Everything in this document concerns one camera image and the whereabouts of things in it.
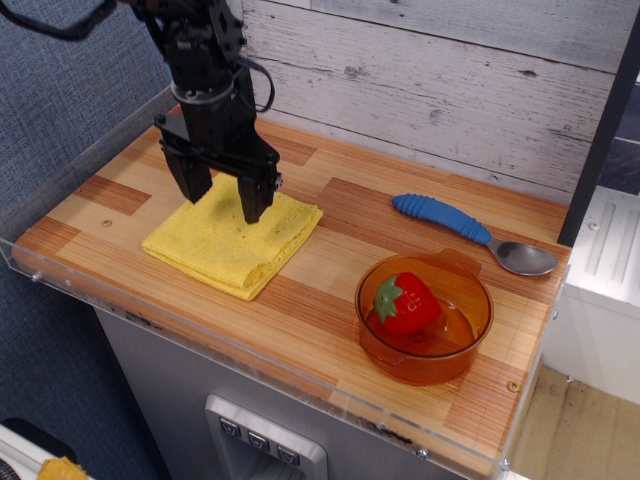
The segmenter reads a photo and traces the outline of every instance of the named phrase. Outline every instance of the orange plastic pot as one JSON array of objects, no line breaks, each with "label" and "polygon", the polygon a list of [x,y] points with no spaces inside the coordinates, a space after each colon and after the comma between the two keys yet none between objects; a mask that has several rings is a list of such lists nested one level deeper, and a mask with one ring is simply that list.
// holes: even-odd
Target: orange plastic pot
[{"label": "orange plastic pot", "polygon": [[[462,375],[493,322],[493,303],[478,278],[480,269],[478,262],[454,250],[396,255],[374,265],[356,290],[360,345],[384,372],[412,385],[435,385]],[[436,322],[411,336],[386,332],[373,307],[378,286],[402,272],[420,277],[442,307]]]}]

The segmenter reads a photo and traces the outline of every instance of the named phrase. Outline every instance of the blue rubber handle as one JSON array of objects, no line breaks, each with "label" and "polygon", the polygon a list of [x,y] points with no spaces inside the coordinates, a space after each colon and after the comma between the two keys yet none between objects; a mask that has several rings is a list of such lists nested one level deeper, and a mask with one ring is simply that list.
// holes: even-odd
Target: blue rubber handle
[{"label": "blue rubber handle", "polygon": [[394,197],[393,206],[400,213],[439,223],[481,245],[491,240],[491,232],[475,218],[435,198],[407,193]]}]

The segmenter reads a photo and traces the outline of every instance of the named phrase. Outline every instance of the strawberry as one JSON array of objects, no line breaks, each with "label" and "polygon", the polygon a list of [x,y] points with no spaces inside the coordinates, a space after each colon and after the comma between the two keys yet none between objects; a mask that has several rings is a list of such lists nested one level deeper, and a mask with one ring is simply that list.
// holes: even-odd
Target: strawberry
[{"label": "strawberry", "polygon": [[429,287],[410,272],[382,282],[373,302],[380,322],[393,335],[412,335],[437,320],[440,304]]}]

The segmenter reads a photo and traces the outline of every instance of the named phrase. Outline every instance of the yellow sponge cloth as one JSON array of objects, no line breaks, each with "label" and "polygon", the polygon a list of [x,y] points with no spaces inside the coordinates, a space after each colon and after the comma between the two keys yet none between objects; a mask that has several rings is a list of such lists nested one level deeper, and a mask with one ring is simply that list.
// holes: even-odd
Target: yellow sponge cloth
[{"label": "yellow sponge cloth", "polygon": [[45,460],[37,480],[88,480],[80,466],[71,463],[67,457]]},{"label": "yellow sponge cloth", "polygon": [[182,205],[142,248],[201,282],[251,300],[298,251],[321,217],[317,206],[276,192],[260,221],[249,225],[236,178],[219,173],[198,202]]}]

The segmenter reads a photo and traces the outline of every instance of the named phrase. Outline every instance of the control panel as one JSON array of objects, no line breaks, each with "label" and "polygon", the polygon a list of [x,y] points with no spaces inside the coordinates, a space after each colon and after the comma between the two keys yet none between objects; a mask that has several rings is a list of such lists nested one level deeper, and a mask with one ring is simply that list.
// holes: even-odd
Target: control panel
[{"label": "control panel", "polygon": [[217,395],[205,412],[229,479],[327,479],[327,454],[312,440]]}]

